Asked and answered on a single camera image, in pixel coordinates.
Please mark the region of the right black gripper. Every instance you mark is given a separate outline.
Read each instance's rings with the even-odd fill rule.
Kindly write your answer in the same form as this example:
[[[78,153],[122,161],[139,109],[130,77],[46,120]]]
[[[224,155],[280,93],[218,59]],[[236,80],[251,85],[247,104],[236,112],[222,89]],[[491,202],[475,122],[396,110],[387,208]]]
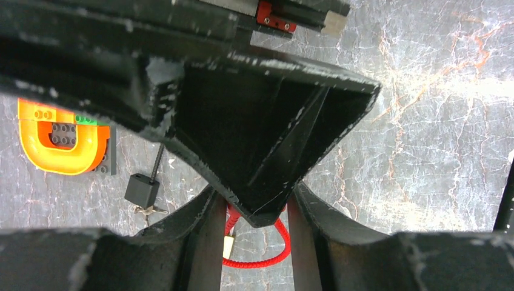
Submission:
[[[244,36],[339,36],[349,12],[345,1],[2,1],[1,55],[272,56]]]

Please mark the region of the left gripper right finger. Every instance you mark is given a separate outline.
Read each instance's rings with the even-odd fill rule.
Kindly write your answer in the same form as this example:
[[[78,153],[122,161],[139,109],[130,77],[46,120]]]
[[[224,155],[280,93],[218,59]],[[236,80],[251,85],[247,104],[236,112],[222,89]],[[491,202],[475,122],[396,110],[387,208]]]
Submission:
[[[512,290],[513,236],[368,228],[299,183],[287,206],[296,290]]]

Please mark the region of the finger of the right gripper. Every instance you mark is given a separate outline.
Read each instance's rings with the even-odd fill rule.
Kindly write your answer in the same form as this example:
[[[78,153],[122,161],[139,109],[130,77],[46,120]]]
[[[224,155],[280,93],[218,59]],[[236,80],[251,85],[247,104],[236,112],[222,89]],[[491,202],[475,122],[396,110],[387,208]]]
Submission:
[[[381,85],[212,38],[95,32],[1,35],[1,89],[163,143],[264,227],[368,114]]]

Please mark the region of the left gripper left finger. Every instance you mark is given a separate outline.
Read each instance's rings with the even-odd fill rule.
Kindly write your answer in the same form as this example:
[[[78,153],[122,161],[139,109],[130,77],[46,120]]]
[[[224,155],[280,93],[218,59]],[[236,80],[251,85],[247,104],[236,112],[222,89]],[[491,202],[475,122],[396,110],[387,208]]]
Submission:
[[[212,187],[136,235],[1,231],[2,290],[218,290],[226,205]]]

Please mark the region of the black key with cord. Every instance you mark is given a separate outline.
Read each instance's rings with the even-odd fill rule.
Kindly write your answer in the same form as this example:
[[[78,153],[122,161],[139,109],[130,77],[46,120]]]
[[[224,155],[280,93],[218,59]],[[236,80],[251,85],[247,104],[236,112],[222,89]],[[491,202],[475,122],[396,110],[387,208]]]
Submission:
[[[160,182],[156,179],[159,166],[164,154],[164,145],[160,144],[149,176],[135,173],[129,177],[124,199],[134,205],[134,214],[140,213],[145,219],[153,213],[167,213],[166,210],[155,206]]]

